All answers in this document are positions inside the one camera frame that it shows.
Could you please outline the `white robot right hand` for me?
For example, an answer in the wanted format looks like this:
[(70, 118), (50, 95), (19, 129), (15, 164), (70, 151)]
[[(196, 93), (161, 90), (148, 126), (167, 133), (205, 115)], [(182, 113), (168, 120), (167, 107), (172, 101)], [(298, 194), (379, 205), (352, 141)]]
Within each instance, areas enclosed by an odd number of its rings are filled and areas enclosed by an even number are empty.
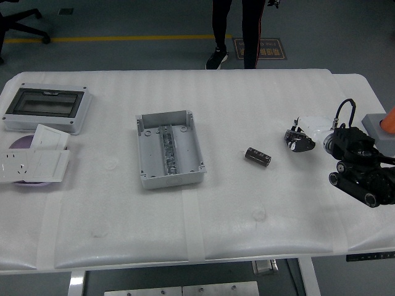
[(293, 152), (306, 152), (320, 146), (329, 153), (333, 133), (333, 120), (330, 118), (298, 117), (291, 129), (286, 130), (285, 142)]

